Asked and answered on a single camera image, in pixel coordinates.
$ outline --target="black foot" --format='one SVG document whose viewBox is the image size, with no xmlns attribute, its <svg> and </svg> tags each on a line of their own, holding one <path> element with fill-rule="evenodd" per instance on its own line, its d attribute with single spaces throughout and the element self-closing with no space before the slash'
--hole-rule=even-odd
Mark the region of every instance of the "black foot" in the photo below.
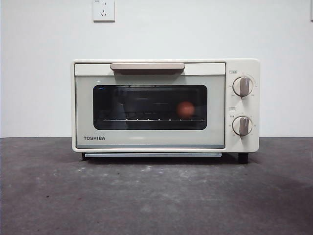
<svg viewBox="0 0 313 235">
<path fill-rule="evenodd" d="M 238 163 L 247 164 L 249 153 L 238 153 Z"/>
<path fill-rule="evenodd" d="M 82 153 L 82 161 L 87 161 L 88 159 L 85 157 L 85 153 Z"/>
</svg>

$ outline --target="toshiba logo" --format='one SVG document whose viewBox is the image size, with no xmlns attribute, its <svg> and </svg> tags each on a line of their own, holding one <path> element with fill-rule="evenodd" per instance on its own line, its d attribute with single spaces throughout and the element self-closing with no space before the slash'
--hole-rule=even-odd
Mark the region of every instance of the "toshiba logo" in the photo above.
<svg viewBox="0 0 313 235">
<path fill-rule="evenodd" d="M 84 140 L 86 140 L 86 141 L 105 141 L 106 138 L 104 136 L 84 136 Z"/>
</svg>

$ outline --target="white toaster oven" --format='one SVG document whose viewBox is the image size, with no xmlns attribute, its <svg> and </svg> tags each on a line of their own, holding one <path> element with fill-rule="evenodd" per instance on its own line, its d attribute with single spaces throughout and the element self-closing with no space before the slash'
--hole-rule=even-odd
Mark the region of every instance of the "white toaster oven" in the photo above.
<svg viewBox="0 0 313 235">
<path fill-rule="evenodd" d="M 88 157 L 221 156 L 259 148 L 256 59 L 76 60 L 72 148 Z"/>
</svg>

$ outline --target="oven window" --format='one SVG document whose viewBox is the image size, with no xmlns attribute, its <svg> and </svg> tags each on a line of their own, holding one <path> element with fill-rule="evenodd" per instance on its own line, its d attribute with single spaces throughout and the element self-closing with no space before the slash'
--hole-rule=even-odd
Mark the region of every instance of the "oven window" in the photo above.
<svg viewBox="0 0 313 235">
<path fill-rule="evenodd" d="M 97 85 L 93 125 L 98 130 L 203 130 L 204 85 Z"/>
</svg>

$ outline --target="temperature knob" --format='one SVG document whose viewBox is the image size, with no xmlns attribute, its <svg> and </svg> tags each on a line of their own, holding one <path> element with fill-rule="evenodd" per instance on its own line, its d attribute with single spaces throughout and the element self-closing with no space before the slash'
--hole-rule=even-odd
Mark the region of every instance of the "temperature knob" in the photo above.
<svg viewBox="0 0 313 235">
<path fill-rule="evenodd" d="M 249 77 L 238 77 L 233 83 L 233 90 L 236 95 L 247 96 L 252 92 L 252 81 Z"/>
<path fill-rule="evenodd" d="M 237 117 L 233 121 L 233 130 L 239 136 L 246 136 L 252 130 L 252 121 L 248 117 Z"/>
</svg>

